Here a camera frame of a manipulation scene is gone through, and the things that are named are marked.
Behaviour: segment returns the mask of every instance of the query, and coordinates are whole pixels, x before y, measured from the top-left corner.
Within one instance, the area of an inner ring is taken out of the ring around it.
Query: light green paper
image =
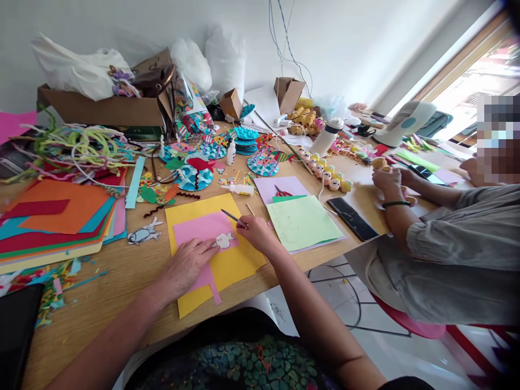
[[[288,251],[343,236],[314,196],[271,203],[267,210],[280,242]]]
[[[430,172],[435,172],[440,169],[440,166],[435,165],[432,162],[426,161],[424,158],[419,157],[415,153],[409,151],[398,151],[395,154],[397,157],[410,161],[411,163],[422,165],[424,168],[428,169]]]
[[[286,202],[287,200],[305,198],[306,196],[307,195],[295,195],[292,197],[273,197],[272,201],[273,201],[273,203]]]

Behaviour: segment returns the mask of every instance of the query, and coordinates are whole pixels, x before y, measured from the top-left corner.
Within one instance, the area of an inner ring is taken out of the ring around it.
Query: wooden stick
[[[255,216],[255,213],[254,213],[253,210],[251,209],[251,206],[249,205],[249,203],[246,203],[245,205],[248,207],[248,209],[249,209],[249,211],[251,212],[251,214],[252,214],[253,216]]]

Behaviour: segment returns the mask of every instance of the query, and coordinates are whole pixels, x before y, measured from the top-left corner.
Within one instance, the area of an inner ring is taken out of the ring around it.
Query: scissors
[[[293,196],[293,194],[290,194],[289,192],[280,190],[276,184],[275,184],[275,188],[277,191],[276,196]]]

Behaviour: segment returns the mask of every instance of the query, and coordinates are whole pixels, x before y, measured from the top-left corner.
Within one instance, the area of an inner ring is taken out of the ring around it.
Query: gray shirt
[[[408,314],[444,324],[517,324],[520,184],[463,192],[453,211],[408,229],[418,260],[382,237],[379,255]]]

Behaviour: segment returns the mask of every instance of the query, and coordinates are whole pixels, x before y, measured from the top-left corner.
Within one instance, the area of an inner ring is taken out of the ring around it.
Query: orange construction paper
[[[8,209],[21,202],[70,199],[61,214],[32,216],[20,227],[53,233],[77,234],[108,198],[105,189],[99,186],[43,180],[21,194]]]

